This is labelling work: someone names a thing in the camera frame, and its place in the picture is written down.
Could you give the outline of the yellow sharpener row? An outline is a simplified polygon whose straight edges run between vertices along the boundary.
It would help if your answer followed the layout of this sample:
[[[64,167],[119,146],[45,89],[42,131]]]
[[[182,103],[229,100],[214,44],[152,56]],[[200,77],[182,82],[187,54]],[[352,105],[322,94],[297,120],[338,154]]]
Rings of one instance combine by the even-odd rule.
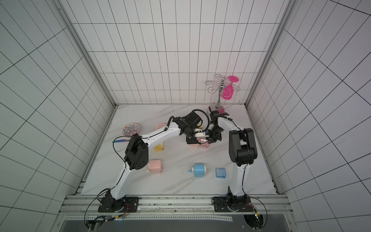
[[[157,145],[156,147],[154,147],[154,150],[155,151],[163,151],[164,150],[164,144],[163,143],[160,143],[159,145]]]

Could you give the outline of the pink sharpener top row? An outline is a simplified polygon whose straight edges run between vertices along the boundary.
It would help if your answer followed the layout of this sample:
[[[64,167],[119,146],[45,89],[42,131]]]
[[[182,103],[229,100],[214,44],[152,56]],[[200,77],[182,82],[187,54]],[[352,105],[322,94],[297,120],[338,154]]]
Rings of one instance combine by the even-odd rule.
[[[156,126],[157,130],[164,130],[164,128],[167,126],[166,123],[160,123]]]

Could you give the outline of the pink sharpener row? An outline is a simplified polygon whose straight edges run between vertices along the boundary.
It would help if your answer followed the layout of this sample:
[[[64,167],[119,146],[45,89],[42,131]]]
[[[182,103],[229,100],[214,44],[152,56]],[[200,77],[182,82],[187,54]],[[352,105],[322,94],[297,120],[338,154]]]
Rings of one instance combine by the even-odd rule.
[[[151,172],[153,174],[159,174],[163,171],[163,164],[162,161],[159,159],[151,160],[148,164],[147,172]]]
[[[160,123],[156,126],[157,130],[164,130],[164,128],[167,126],[166,123]]]

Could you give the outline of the pink sharpener bottom row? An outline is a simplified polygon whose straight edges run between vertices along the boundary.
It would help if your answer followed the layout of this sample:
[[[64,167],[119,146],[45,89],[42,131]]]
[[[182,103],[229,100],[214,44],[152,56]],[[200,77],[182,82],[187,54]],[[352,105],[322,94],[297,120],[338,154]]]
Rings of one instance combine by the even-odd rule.
[[[163,171],[163,164],[162,161],[159,159],[151,160],[148,164],[147,172],[151,172],[153,174],[159,174]]]

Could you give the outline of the pink tray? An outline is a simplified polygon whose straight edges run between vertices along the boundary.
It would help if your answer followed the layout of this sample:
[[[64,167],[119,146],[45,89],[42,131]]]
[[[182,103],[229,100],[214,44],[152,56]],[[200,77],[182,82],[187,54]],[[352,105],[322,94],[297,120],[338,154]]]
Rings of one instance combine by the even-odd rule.
[[[207,143],[208,143],[208,140],[205,139],[205,138],[200,138],[200,137],[198,137],[197,140],[198,140],[198,142],[199,142],[200,144],[207,144]]]

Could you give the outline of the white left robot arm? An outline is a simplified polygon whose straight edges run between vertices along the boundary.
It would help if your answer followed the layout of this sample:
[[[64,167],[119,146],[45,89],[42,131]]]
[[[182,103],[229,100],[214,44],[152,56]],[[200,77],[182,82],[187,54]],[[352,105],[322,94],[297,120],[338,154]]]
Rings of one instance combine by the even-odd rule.
[[[194,109],[183,117],[171,116],[166,126],[145,134],[130,136],[125,149],[124,165],[115,184],[106,189],[100,205],[109,212],[114,212],[115,207],[126,197],[128,186],[137,170],[144,168],[149,162],[149,152],[154,147],[165,141],[185,135],[189,142],[198,143],[196,134],[205,134],[211,124],[208,114],[201,109]]]

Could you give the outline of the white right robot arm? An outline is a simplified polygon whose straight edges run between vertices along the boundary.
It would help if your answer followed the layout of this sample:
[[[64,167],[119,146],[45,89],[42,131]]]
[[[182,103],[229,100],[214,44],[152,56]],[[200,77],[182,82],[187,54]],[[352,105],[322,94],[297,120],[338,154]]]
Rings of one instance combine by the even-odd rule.
[[[244,181],[250,166],[258,156],[254,132],[251,128],[241,129],[228,113],[208,109],[210,124],[208,143],[222,140],[222,132],[229,134],[229,157],[233,163],[232,182],[226,194],[227,209],[237,212],[245,209],[251,200],[244,191]]]

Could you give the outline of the blue pencil sharpener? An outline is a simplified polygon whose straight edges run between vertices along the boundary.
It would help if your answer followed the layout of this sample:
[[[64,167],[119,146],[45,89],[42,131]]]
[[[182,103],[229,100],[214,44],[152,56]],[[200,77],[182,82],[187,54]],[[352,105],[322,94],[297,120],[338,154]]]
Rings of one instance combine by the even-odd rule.
[[[204,164],[195,164],[188,172],[192,173],[194,177],[199,178],[205,176],[207,169]]]

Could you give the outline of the pink plastic wine glass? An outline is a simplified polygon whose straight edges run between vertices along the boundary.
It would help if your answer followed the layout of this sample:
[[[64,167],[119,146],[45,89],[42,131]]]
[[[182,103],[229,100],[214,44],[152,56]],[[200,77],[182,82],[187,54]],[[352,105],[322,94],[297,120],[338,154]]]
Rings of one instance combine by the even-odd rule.
[[[227,81],[229,81],[229,83],[223,89],[222,98],[225,100],[230,100],[234,93],[240,90],[240,87],[235,84],[239,82],[239,78],[232,75],[227,78]]]

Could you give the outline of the chrome glass rack stand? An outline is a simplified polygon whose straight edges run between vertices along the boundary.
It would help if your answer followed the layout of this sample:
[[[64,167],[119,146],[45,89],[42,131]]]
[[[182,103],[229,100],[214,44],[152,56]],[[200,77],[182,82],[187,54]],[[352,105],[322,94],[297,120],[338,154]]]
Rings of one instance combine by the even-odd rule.
[[[215,74],[214,75],[215,81],[206,81],[205,85],[208,87],[207,91],[210,94],[216,94],[217,95],[217,102],[214,105],[210,105],[208,107],[208,112],[217,111],[218,113],[225,113],[224,107],[221,105],[221,99],[222,98],[222,92],[225,86],[229,83],[227,81],[227,78],[221,74]]]

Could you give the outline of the patterned ceramic bowl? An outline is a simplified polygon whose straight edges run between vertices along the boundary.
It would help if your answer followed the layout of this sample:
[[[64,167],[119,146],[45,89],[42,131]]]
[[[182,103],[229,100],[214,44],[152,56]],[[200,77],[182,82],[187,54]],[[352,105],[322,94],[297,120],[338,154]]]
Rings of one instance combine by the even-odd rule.
[[[130,123],[123,128],[122,134],[123,136],[131,137],[134,134],[138,134],[140,132],[140,129],[141,128],[137,123]]]

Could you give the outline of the iridescent pen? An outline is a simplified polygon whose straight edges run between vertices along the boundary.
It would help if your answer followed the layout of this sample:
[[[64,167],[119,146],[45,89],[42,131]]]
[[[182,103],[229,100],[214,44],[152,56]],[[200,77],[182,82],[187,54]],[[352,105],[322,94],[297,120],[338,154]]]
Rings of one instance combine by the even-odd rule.
[[[119,140],[114,140],[113,143],[123,143],[123,142],[129,142],[130,140],[128,139],[119,139]]]

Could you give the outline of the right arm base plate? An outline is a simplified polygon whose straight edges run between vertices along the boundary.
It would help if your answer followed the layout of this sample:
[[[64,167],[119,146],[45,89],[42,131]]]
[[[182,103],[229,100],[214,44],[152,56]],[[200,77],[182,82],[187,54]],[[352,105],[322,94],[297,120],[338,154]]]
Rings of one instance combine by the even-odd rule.
[[[232,212],[253,212],[253,208],[248,206],[249,198],[243,196],[235,198],[214,197],[212,204],[214,211],[218,213],[232,213]]]

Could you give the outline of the aluminium mounting rail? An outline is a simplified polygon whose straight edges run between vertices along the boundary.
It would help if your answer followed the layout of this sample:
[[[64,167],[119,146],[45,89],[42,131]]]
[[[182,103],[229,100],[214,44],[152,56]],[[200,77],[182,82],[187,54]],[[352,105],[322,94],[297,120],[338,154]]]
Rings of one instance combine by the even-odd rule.
[[[251,195],[248,206],[253,212],[218,213],[214,211],[212,199],[215,195],[129,195],[139,197],[137,212],[131,215],[211,215],[211,214],[292,214],[293,209],[285,195]],[[60,208],[66,215],[113,215],[99,213],[101,198],[94,195],[67,196]]]

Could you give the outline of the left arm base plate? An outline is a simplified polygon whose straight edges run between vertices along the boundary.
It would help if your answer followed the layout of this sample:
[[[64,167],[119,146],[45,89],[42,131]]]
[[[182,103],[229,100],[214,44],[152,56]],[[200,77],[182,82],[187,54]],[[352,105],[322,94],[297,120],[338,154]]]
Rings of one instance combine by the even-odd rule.
[[[125,197],[120,200],[113,200],[103,197],[98,208],[99,213],[129,213],[137,212],[139,197]]]

